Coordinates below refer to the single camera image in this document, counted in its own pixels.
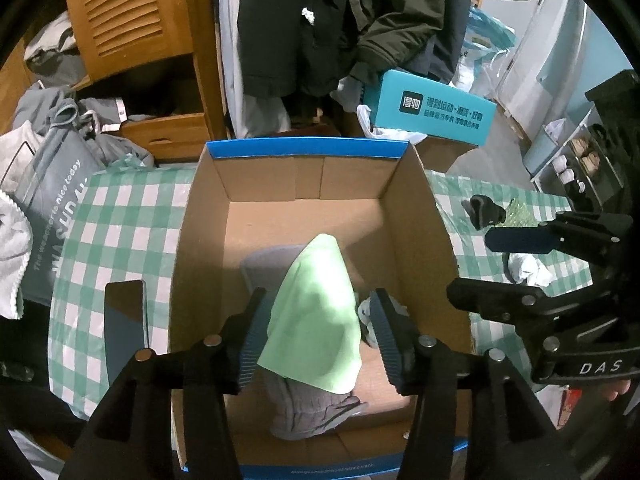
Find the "green sparkly cloth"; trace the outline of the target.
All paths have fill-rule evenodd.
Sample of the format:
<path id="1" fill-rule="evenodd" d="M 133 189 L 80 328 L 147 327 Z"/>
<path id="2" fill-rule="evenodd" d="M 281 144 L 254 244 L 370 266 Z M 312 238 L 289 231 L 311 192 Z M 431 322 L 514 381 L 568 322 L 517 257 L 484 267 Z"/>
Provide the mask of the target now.
<path id="1" fill-rule="evenodd" d="M 517 198 L 512 198 L 506 207 L 506 218 L 501 223 L 503 228 L 534 228 L 539 221 L 532 211 Z"/>

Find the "grey fuzzy sock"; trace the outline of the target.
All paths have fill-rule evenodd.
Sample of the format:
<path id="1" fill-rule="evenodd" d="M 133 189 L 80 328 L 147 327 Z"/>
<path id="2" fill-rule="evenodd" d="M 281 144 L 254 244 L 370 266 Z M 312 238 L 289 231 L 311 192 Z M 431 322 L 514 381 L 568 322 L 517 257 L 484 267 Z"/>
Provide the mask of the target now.
<path id="1" fill-rule="evenodd" d="M 404 330 L 410 325 L 410 316 L 405 306 L 393 296 L 382 292 L 371 295 L 360 302 L 356 309 L 364 342 L 373 349 L 380 348 L 381 340 L 393 335 L 393 330 Z"/>

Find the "grey green cloth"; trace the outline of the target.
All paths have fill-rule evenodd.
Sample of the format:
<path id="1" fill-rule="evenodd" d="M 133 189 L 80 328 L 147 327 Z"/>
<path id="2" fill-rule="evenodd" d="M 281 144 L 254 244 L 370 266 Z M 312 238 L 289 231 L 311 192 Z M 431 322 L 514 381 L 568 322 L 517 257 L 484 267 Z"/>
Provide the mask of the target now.
<path id="1" fill-rule="evenodd" d="M 271 301 L 257 367 L 274 416 L 270 432 L 299 441 L 361 415 L 355 393 L 361 370 L 361 328 L 340 246 L 321 233 L 305 245 L 274 246 L 241 262 L 250 292 Z"/>

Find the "white plastic bag bundle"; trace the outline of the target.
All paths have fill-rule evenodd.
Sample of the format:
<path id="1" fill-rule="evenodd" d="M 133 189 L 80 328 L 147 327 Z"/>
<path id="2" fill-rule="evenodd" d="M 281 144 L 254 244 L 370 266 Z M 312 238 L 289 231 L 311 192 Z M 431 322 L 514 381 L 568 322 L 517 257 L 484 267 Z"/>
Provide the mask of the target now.
<path id="1" fill-rule="evenodd" d="M 554 274 L 534 255 L 504 255 L 504 273 L 513 284 L 545 288 L 554 281 Z"/>

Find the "black sock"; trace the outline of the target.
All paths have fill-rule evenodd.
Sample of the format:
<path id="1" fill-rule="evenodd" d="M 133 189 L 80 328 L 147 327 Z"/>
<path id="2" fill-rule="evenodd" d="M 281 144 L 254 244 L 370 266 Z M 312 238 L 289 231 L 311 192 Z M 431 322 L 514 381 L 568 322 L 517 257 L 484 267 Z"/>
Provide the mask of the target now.
<path id="1" fill-rule="evenodd" d="M 490 226 L 500 226 L 506 221 L 506 210 L 488 196 L 473 195 L 461 205 L 477 231 Z"/>

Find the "metal shoe rack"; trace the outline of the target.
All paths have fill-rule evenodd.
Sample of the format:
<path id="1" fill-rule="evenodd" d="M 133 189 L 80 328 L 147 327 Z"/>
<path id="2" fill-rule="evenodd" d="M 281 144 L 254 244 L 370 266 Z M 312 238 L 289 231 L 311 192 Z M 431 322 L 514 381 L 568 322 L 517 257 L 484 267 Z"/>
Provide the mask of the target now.
<path id="1" fill-rule="evenodd" d="M 530 180 L 537 191 L 565 195 L 574 209 L 602 211 L 624 187 L 623 169 L 604 145 L 604 125 L 593 105 L 553 148 Z"/>

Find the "light blue trash bin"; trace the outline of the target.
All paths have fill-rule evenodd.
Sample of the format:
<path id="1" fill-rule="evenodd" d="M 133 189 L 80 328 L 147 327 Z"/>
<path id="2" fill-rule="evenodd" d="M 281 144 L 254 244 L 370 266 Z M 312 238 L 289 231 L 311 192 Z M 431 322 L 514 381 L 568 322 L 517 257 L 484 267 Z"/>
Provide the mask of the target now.
<path id="1" fill-rule="evenodd" d="M 532 145 L 523 156 L 524 167 L 532 177 L 541 170 L 542 166 L 560 147 L 566 126 L 566 118 L 555 119 L 544 125 L 538 132 Z"/>

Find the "green white checkered tablecloth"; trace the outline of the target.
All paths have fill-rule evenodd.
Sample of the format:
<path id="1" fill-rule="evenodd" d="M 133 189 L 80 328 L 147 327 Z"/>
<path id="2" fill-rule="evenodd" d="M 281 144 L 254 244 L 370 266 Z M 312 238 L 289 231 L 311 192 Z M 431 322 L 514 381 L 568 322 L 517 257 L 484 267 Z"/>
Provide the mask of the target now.
<path id="1" fill-rule="evenodd" d="M 49 387 L 87 419 L 108 387 L 103 342 L 104 290 L 141 280 L 154 350 L 168 344 L 169 292 L 178 231 L 195 174 L 193 165 L 100 171 L 88 183 L 62 250 L 50 311 Z M 461 203 L 485 195 L 506 208 L 517 198 L 541 222 L 570 202 L 564 196 L 427 171 L 437 208 L 465 278 L 506 280 L 499 255 L 473 229 Z"/>

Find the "white towel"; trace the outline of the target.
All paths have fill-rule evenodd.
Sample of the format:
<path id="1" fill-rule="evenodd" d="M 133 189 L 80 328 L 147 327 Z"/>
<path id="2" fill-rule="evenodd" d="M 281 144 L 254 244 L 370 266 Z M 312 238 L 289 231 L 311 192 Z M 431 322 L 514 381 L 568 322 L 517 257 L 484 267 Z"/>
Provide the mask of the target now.
<path id="1" fill-rule="evenodd" d="M 32 227 L 9 194 L 1 192 L 0 286 L 1 316 L 23 317 L 22 281 L 32 254 Z"/>

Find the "blue cardboard storage box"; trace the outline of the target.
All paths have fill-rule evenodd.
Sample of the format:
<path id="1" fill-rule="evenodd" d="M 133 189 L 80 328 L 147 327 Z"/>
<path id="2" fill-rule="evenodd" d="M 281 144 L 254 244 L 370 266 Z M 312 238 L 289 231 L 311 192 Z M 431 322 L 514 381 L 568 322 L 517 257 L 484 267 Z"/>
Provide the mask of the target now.
<path id="1" fill-rule="evenodd" d="M 169 348 L 227 337 L 257 289 L 266 344 L 238 394 L 231 442 L 252 479 L 353 477 L 395 466 L 416 398 L 370 339 L 384 290 L 416 329 L 460 352 L 454 248 L 416 149 L 401 141 L 273 138 L 206 144 L 172 274 Z"/>

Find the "teal shoe box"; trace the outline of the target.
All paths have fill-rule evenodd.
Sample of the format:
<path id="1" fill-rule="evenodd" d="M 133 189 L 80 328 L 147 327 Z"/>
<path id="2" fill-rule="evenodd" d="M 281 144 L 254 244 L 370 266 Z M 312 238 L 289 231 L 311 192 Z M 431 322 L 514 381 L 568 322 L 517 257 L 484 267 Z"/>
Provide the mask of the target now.
<path id="1" fill-rule="evenodd" d="M 404 130 L 482 146 L 496 104 L 475 94 L 402 70 L 389 70 L 362 102 L 378 128 Z"/>

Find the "blue white plastic bags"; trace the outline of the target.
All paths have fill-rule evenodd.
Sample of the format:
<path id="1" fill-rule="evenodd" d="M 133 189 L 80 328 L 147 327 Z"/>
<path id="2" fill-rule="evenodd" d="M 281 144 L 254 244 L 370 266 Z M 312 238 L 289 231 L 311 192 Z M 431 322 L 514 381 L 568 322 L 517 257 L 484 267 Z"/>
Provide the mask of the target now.
<path id="1" fill-rule="evenodd" d="M 472 6 L 451 85 L 482 98 L 495 96 L 500 60 L 516 45 L 514 30 Z"/>

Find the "grey clothes pile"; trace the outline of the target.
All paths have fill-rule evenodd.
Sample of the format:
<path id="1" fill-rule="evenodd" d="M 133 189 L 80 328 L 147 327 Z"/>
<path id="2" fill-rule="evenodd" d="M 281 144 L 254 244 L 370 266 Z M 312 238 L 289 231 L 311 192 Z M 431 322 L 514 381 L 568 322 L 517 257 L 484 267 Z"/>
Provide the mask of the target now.
<path id="1" fill-rule="evenodd" d="M 131 156 L 145 167 L 155 165 L 153 155 L 117 133 L 130 122 L 121 98 L 81 98 L 74 90 L 87 75 L 66 11 L 43 25 L 26 44 L 23 62 L 35 77 L 17 101 L 12 127 L 29 124 L 34 140 L 43 142 L 53 128 L 71 128 L 103 165 Z"/>

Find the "wooden louvered cabinet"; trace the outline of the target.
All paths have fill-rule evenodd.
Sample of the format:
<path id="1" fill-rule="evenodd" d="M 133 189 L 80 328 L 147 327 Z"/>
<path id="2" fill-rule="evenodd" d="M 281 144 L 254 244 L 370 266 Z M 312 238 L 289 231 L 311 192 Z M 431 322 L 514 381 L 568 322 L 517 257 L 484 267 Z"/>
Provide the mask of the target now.
<path id="1" fill-rule="evenodd" d="M 65 0 L 87 75 L 76 90 L 120 96 L 142 122 L 122 135 L 161 162 L 227 139 L 212 0 Z"/>

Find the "hanging dark jackets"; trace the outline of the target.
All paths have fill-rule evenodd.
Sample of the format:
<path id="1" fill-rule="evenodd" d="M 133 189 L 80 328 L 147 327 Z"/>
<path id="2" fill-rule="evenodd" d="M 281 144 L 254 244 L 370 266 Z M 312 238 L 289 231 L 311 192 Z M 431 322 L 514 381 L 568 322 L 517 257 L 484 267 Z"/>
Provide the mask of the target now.
<path id="1" fill-rule="evenodd" d="M 389 70 L 449 84 L 472 0 L 218 0 L 224 93 L 239 139 L 352 113 Z"/>

